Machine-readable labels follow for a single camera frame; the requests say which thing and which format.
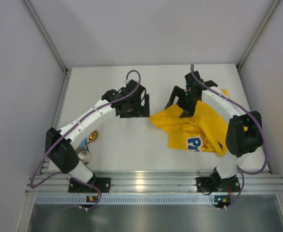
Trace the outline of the yellow pikachu place mat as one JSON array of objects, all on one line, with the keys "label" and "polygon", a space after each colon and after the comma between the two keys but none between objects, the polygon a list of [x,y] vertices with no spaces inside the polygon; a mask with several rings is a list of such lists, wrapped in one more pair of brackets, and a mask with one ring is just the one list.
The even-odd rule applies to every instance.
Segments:
[{"label": "yellow pikachu place mat", "polygon": [[176,104],[149,117],[153,126],[168,134],[168,147],[178,150],[214,152],[223,157],[228,124],[209,105],[198,101],[193,117],[181,118]]}]

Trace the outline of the gold spoon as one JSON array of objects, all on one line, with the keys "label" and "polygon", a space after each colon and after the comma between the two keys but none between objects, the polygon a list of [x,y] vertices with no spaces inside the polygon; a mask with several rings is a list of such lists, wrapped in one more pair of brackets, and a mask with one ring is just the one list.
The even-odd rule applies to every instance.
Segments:
[{"label": "gold spoon", "polygon": [[88,136],[88,138],[90,138],[90,140],[91,140],[91,143],[95,142],[96,139],[97,139],[97,137],[98,137],[98,131],[97,131],[97,130],[93,131],[93,132]]}]

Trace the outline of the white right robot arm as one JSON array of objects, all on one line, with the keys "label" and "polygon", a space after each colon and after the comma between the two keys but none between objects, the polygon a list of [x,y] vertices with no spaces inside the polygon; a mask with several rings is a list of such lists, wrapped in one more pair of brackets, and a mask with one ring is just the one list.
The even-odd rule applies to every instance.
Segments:
[{"label": "white right robot arm", "polygon": [[186,89],[174,86],[165,110],[160,113],[162,128],[178,133],[169,142],[176,149],[197,149],[191,146],[190,131],[200,129],[210,147],[221,156],[214,173],[220,179],[235,176],[245,160],[245,154],[254,152],[263,144],[261,115],[248,112],[218,88],[212,80],[204,82],[197,71],[185,76]]}]

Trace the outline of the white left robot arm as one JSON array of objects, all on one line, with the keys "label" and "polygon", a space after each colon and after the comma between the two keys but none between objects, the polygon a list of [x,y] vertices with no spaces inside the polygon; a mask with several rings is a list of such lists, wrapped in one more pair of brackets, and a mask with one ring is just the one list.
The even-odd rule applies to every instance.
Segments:
[{"label": "white left robot arm", "polygon": [[149,94],[144,86],[130,80],[120,91],[107,91],[93,107],[70,124],[49,129],[45,142],[47,156],[63,174],[92,184],[96,176],[80,160],[76,150],[93,131],[117,116],[149,117]]}]

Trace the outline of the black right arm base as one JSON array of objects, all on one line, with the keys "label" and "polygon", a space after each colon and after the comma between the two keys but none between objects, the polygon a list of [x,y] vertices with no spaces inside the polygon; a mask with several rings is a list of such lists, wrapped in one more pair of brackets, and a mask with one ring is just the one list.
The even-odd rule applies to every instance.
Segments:
[{"label": "black right arm base", "polygon": [[236,175],[221,178],[216,168],[210,176],[196,178],[197,192],[210,195],[215,192],[239,192],[240,184]]}]

